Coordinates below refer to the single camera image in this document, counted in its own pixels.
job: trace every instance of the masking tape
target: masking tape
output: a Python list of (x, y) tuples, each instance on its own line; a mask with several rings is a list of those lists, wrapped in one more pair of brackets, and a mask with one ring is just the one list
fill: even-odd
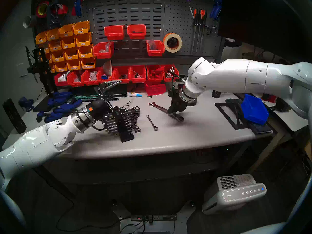
[[(176, 47), (174, 47), (174, 48), (170, 48), (170, 47), (168, 47), (168, 40), (170, 39), (170, 38), (176, 38), (177, 40), (178, 40), (178, 45), (176, 46)], [(178, 52), (180, 49), (181, 49), (181, 47), (182, 47), (182, 39), (181, 39), (181, 37), (179, 36), (179, 35), (177, 35), (176, 33), (168, 33), (168, 34), (166, 34), (165, 35), (165, 37), (163, 38), (163, 44), (165, 45), (165, 49), (168, 51), (168, 52), (170, 52), (170, 53), (176, 53), (176, 52)]]

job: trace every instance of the screwdriver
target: screwdriver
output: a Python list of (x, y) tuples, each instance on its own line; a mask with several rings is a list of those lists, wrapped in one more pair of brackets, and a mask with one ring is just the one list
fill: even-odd
[[(204, 30), (205, 30), (204, 22), (206, 21), (206, 18), (207, 18), (207, 12), (206, 12), (206, 10), (201, 9), (201, 10), (200, 10), (199, 24), (200, 24), (200, 26), (202, 26), (202, 28), (203, 28), (202, 36), (203, 36)], [(199, 26), (199, 31), (198, 31), (198, 38), (197, 38), (197, 45), (196, 45), (196, 52), (195, 52), (195, 53), (197, 53), (200, 26)]]
[[(207, 19), (207, 11), (203, 10), (203, 18), (202, 18), (202, 21), (201, 21), (201, 24), (202, 24), (202, 38), (204, 36), (204, 31), (205, 31), (205, 26), (206, 26), (206, 19)], [(201, 49), (202, 49), (202, 38), (200, 40), (199, 53), (201, 53)]]
[(193, 43), (192, 43), (192, 47), (191, 47), (191, 54), (192, 54), (192, 52), (193, 52), (193, 47), (194, 47), (195, 34), (196, 34), (196, 26), (197, 26), (198, 21), (199, 21), (199, 10), (198, 10), (198, 9), (194, 9), (193, 15), (194, 15), (193, 26), (195, 27), (195, 30), (194, 30)]

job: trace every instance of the blue storage bin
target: blue storage bin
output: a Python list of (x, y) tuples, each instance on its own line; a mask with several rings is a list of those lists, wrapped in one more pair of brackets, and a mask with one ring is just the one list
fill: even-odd
[(263, 125), (269, 117), (269, 113), (261, 99), (245, 94), (241, 103), (245, 119)]

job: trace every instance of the tape roll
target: tape roll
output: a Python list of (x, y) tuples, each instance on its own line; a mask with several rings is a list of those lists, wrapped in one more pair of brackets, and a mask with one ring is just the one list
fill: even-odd
[(182, 39), (176, 33), (168, 33), (163, 38), (163, 44), (165, 45), (165, 49), (170, 53), (178, 52), (182, 47)]

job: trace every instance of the vent grille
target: vent grille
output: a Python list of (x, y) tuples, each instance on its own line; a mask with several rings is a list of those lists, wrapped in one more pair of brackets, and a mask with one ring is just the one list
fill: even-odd
[(248, 174), (221, 177), (220, 182), (222, 189), (232, 189), (254, 184), (253, 179)]

